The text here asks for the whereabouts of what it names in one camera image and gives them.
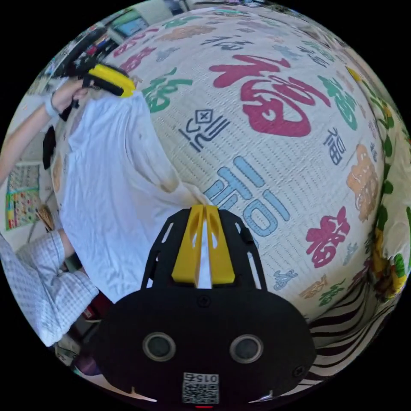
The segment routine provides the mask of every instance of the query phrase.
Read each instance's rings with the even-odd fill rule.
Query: person's arm
[[[68,80],[54,93],[51,103],[55,110],[61,113],[73,99],[79,100],[86,93],[82,80]],[[45,105],[42,104],[7,138],[0,153],[0,186],[3,185],[27,146],[50,119]]]

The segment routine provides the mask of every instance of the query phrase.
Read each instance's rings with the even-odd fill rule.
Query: bedsheet
[[[385,144],[337,49],[289,20],[215,8],[151,26],[106,62],[136,82],[181,180],[243,218],[271,292],[310,321],[367,274]],[[57,146],[60,197],[86,104]]]

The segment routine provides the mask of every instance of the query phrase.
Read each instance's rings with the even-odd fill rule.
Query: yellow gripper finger
[[[211,284],[232,284],[235,274],[218,208],[213,205],[206,205],[205,208]]]
[[[203,239],[204,206],[191,207],[187,228],[181,241],[180,251],[174,265],[172,278],[176,283],[198,286]]]
[[[131,97],[133,94],[132,92],[136,89],[132,79],[117,70],[101,64],[97,64],[94,68],[90,69],[89,74],[121,87],[123,89],[123,94],[120,97]]]

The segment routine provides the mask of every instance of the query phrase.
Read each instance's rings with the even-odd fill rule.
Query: camera lens
[[[174,356],[176,345],[167,334],[152,333],[144,339],[143,351],[151,360],[168,361]]]
[[[237,337],[230,346],[230,354],[234,361],[250,364],[257,361],[262,354],[262,342],[254,335]]]

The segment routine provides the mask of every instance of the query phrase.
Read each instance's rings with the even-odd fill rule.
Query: poster on wall
[[[40,165],[16,166],[6,193],[6,231],[36,222],[40,200]]]
[[[149,25],[136,10],[130,9],[112,20],[108,26],[122,36],[130,37]]]

